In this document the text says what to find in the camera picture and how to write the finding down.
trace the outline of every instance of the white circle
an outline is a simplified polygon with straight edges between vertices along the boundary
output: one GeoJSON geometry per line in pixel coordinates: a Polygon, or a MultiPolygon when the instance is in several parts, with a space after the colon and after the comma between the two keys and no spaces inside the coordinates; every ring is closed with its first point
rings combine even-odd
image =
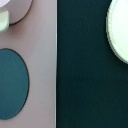
{"type": "Polygon", "coordinates": [[[20,21],[28,12],[32,0],[11,0],[4,7],[10,12],[10,24],[20,21]]]}
{"type": "Polygon", "coordinates": [[[113,0],[107,17],[107,33],[115,55],[128,63],[128,0],[113,0]]]}

